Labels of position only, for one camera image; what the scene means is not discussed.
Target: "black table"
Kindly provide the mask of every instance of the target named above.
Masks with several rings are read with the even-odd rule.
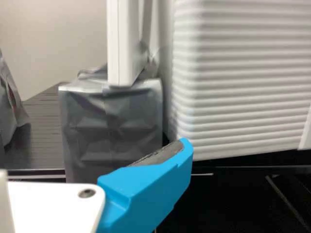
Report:
[[[23,103],[31,124],[18,128],[5,146],[9,178],[65,178],[58,86]]]
[[[5,147],[4,164],[9,176],[64,178],[58,105],[59,84],[24,102],[31,125],[14,134]],[[311,173],[311,151],[289,150],[193,163],[192,173]]]

